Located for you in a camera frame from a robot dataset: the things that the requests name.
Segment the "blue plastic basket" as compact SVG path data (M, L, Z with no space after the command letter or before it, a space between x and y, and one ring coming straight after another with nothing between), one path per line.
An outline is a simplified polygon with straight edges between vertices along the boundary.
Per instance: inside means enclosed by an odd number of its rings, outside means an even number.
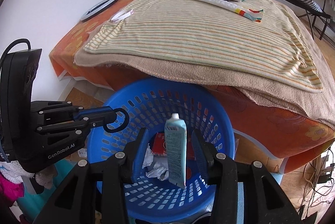
M106 106L123 108L129 116L127 128L117 131L123 124L119 114L107 130L95 128L88 137L90 163L108 159L123 151L127 143L137 139L141 128L149 135L145 166L137 182L125 184L128 215L135 219L155 223L169 223L185 219L209 205L215 187L206 184L194 158L186 162L186 187L179 188L167 178L167 159L162 154L162 139L167 119L173 113L186 123L187 133L199 130L204 140L212 143L219 153L235 156L234 133L229 117L219 103L204 87L147 78L123 87L106 101Z

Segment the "striped yellow blanket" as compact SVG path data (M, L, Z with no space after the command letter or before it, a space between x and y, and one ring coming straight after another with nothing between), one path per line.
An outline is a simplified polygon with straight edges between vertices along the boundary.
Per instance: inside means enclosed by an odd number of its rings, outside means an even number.
M123 8L133 14L103 23L84 50L220 67L322 91L307 39L287 6L273 0L231 3L263 10L261 22L196 0L133 0Z

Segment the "red cardboard box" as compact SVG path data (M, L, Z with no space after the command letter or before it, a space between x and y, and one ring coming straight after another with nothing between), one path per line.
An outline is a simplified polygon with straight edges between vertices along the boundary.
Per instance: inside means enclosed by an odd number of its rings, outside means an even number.
M166 157L167 152L166 152L166 143L165 143L165 135L164 133L157 133L155 135L153 145L151 147L151 151L153 155L159 156L159 157ZM194 155L194 150L192 148L192 143L191 143L191 136L187 136L187 149L186 149L186 158L187 160L195 160L195 155Z

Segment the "light blue tube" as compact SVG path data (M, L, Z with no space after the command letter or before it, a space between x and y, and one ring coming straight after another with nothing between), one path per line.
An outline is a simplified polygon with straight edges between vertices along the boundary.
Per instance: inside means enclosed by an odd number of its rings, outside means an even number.
M187 128L179 114L173 113L164 128L169 182L186 188Z

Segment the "white silicone wristband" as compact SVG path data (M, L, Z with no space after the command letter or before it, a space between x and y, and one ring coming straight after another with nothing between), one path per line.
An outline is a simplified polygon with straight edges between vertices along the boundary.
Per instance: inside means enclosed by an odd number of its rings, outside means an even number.
M123 21L124 19L130 17L133 14L133 9L127 9L127 10L120 10L116 14L114 14L109 21L111 23L118 23Z

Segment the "white tissue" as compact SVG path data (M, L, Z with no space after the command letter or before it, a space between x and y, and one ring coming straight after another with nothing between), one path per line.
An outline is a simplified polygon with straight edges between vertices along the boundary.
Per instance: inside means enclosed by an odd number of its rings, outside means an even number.
M149 145L145 152L142 168L145 169L147 178L156 178L160 181L168 180L169 178L167 157L154 155Z

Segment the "beige towel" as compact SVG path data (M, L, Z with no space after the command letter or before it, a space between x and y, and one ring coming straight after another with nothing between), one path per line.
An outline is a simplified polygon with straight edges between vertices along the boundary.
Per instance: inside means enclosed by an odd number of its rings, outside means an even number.
M256 104L334 126L334 79L311 35L286 5L246 0L254 22L197 0L134 0L76 52L78 66L123 64L166 80L233 86Z

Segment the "orange floral bedsheet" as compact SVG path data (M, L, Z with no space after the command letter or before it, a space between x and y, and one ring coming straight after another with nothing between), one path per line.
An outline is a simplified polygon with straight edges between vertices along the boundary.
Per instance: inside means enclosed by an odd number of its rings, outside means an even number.
M312 111L322 111L316 94L306 94L256 75L238 71L153 60L129 55L97 55L83 50L108 17L133 0L120 0L90 19L75 25L50 52L59 78L86 80L93 85L119 90L149 78L203 85L225 108L237 134L247 138L273 158L273 171L290 173L315 159L334 143L334 126L311 120L298 108L305 102Z

